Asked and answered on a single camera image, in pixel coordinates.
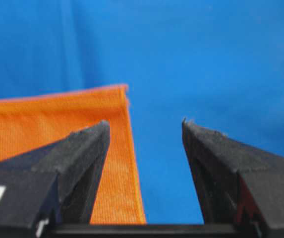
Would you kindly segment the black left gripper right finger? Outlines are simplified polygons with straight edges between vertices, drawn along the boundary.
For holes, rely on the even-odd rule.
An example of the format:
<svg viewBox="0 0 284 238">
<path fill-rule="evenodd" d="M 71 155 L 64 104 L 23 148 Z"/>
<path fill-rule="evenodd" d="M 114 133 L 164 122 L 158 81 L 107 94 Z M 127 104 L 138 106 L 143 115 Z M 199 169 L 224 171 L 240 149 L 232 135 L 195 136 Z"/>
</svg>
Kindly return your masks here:
<svg viewBox="0 0 284 238">
<path fill-rule="evenodd" d="M 204 223 L 284 236 L 284 157 L 191 121 L 182 142 Z"/>
</svg>

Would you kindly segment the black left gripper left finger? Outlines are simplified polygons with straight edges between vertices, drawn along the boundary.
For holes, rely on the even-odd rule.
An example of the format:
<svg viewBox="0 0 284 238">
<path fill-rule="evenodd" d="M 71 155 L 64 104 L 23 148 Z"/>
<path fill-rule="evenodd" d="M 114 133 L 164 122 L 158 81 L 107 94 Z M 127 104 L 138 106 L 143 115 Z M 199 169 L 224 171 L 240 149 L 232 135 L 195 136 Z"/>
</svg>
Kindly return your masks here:
<svg viewBox="0 0 284 238">
<path fill-rule="evenodd" d="M 106 120 L 0 161 L 0 236 L 43 236 L 91 219 L 110 145 Z"/>
</svg>

